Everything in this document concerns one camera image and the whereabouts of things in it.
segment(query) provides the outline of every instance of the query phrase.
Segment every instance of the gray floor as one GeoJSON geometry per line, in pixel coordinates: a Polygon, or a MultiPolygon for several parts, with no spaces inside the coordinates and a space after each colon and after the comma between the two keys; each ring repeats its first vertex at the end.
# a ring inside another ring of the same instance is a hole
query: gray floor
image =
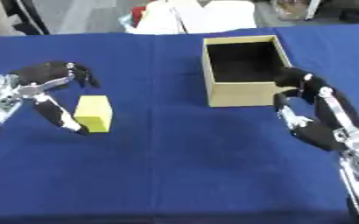
{"type": "MultiPolygon", "coordinates": [[[[206,4],[210,0],[199,0],[206,4]]],[[[149,0],[34,0],[39,14],[51,33],[123,32],[118,19],[130,9],[148,3],[149,0]]],[[[359,0],[334,0],[311,22],[281,21],[268,2],[256,4],[257,25],[325,25],[339,24],[341,8],[359,8],[359,0]]]]}

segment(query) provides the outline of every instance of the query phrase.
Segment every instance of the cardboard box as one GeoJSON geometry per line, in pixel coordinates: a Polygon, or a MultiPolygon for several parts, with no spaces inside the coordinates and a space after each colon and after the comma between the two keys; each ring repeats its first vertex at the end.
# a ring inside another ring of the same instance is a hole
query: cardboard box
{"type": "Polygon", "coordinates": [[[291,67],[278,37],[205,38],[202,64],[211,107],[272,105],[281,67],[291,67]]]}

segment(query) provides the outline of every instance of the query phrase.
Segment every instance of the blue tablecloth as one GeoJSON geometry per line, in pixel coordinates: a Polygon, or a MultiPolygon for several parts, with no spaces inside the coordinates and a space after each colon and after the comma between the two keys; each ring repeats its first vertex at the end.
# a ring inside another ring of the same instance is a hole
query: blue tablecloth
{"type": "Polygon", "coordinates": [[[0,131],[0,218],[347,223],[333,153],[292,138],[271,107],[207,105],[202,38],[263,34],[277,34],[293,65],[325,76],[359,110],[359,25],[0,38],[0,74],[80,62],[102,88],[74,84],[54,95],[71,110],[81,94],[107,95],[115,111],[109,134],[84,137],[25,104],[0,131]]]}

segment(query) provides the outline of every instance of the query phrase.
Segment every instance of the robot finger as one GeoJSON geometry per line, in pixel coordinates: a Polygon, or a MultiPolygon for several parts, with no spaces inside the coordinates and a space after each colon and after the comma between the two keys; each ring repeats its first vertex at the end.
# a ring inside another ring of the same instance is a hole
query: robot finger
{"type": "MultiPolygon", "coordinates": [[[[347,114],[351,122],[359,129],[359,114],[348,98],[344,95],[344,93],[337,89],[334,89],[334,97],[341,104],[342,109],[347,114]]],[[[325,123],[328,127],[333,130],[341,128],[341,124],[337,121],[333,111],[330,109],[327,103],[322,100],[322,98],[316,98],[314,110],[320,121],[325,123]]]]}
{"type": "Polygon", "coordinates": [[[26,66],[11,71],[10,74],[15,74],[18,77],[20,85],[27,86],[32,83],[42,85],[48,81],[65,78],[69,75],[69,71],[66,62],[51,61],[35,66],[26,66]]]}
{"type": "Polygon", "coordinates": [[[297,67],[284,67],[276,77],[275,84],[280,88],[300,88],[301,82],[307,74],[309,74],[308,71],[297,67]]]}
{"type": "Polygon", "coordinates": [[[33,100],[34,108],[50,123],[84,136],[89,133],[86,126],[76,122],[50,95],[39,94],[33,100]]]}
{"type": "Polygon", "coordinates": [[[84,88],[86,82],[94,88],[99,88],[101,85],[99,81],[94,77],[88,68],[80,64],[69,64],[68,69],[71,69],[74,73],[74,79],[79,82],[80,86],[84,88]]]}
{"type": "Polygon", "coordinates": [[[321,148],[324,151],[343,151],[346,146],[334,138],[334,132],[321,122],[311,121],[306,126],[297,126],[292,135],[302,142],[321,148]]]}

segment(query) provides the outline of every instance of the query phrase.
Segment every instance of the table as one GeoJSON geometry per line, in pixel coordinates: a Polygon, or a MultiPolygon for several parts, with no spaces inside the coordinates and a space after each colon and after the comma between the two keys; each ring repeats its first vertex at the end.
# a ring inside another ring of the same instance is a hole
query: table
{"type": "Polygon", "coordinates": [[[84,137],[24,105],[0,131],[0,221],[348,223],[333,153],[292,138],[271,107],[207,106],[202,38],[263,34],[359,110],[359,25],[0,38],[0,74],[77,61],[102,88],[53,95],[69,109],[107,95],[115,111],[109,134],[84,137]]]}

